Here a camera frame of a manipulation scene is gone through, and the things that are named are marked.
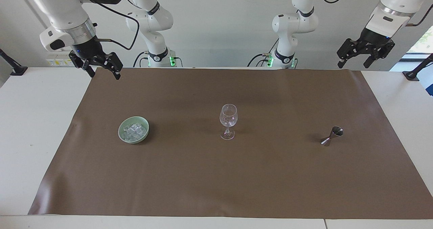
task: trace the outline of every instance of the table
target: table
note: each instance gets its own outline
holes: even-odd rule
[[[406,81],[401,73],[363,72],[370,88],[387,115],[396,134],[418,169],[430,193],[433,191],[433,99],[419,83]],[[26,215],[33,202],[39,183],[57,150],[80,100],[90,82],[83,71],[72,68],[31,68],[24,76],[11,77],[0,89],[0,214]],[[16,225],[50,222],[88,223],[101,221],[120,221],[133,225],[132,218],[115,216],[13,216],[0,217],[0,225]],[[138,224],[147,224],[157,228],[161,218],[137,217]],[[185,223],[198,223],[203,218],[189,218]],[[290,228],[325,228],[323,220],[274,220],[274,219],[229,219],[211,218],[208,224],[222,223],[231,227],[240,223],[242,227],[260,226],[278,228],[277,221],[283,221],[284,227]],[[351,223],[355,226],[369,225],[368,228],[393,227],[393,221],[384,220],[327,220],[328,229],[344,228]],[[433,220],[408,221],[411,228],[432,228]],[[404,228],[403,221],[397,225]],[[172,221],[173,227],[182,228],[182,224]]]

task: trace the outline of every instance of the white table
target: white table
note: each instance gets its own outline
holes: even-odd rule
[[[401,73],[363,74],[432,193],[433,98]],[[0,88],[0,215],[20,215],[0,217],[0,228],[433,228],[433,220],[26,215],[89,82],[74,68],[30,68]]]

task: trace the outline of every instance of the wine glass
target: wine glass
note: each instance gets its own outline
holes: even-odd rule
[[[225,104],[221,109],[220,114],[221,124],[226,127],[221,133],[221,138],[230,140],[235,137],[235,131],[230,127],[234,126],[238,121],[238,109],[234,104]]]

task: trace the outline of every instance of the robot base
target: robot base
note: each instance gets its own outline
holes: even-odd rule
[[[275,56],[275,50],[272,49],[272,56],[269,57],[269,61],[266,63],[267,67],[276,68],[276,69],[295,69],[294,58],[291,59],[288,63],[283,63],[280,59]]]
[[[170,50],[170,55],[167,55],[160,62],[154,61],[152,58],[149,58],[149,62],[147,63],[148,67],[177,67],[176,62],[176,52],[174,50]]]

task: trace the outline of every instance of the power outlet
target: power outlet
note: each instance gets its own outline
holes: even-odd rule
[[[56,61],[59,63],[60,67],[74,67],[72,60],[69,58],[69,55],[59,54],[56,57]]]
[[[57,55],[48,55],[47,61],[51,67],[60,67],[60,63],[56,60]]]

